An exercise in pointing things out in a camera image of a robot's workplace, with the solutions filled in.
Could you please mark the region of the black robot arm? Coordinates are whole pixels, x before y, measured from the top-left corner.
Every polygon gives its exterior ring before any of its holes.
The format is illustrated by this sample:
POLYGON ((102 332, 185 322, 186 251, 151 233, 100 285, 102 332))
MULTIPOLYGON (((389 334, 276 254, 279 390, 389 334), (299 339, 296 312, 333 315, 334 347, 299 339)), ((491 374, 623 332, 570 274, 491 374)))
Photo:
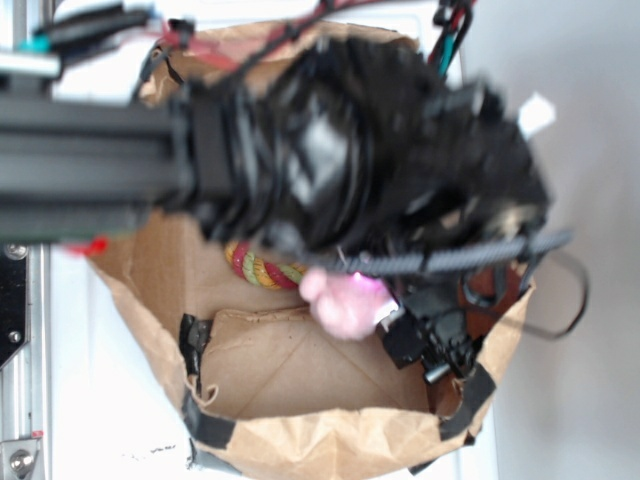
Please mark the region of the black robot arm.
POLYGON ((184 212, 214 241, 253 240, 382 279, 378 324, 398 367, 467 376, 480 344, 457 297, 470 277, 535 263, 549 196, 518 125, 485 84, 452 88, 408 48, 325 39, 262 94, 243 71, 184 83, 167 106, 54 101, 42 75, 1 74, 1 239, 82 241, 184 212))

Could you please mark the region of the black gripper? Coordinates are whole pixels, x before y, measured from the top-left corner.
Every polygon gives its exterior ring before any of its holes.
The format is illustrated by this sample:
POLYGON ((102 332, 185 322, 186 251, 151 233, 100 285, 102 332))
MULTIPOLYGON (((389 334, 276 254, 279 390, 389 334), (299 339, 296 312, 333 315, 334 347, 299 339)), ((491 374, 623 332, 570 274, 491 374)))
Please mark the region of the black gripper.
POLYGON ((429 181, 425 200, 400 220, 379 271, 399 305, 380 324, 384 349, 398 368, 420 365, 429 385, 474 371, 471 314, 494 315, 511 268, 532 271, 553 247, 547 188, 500 95, 460 89, 434 120, 409 165, 429 181))

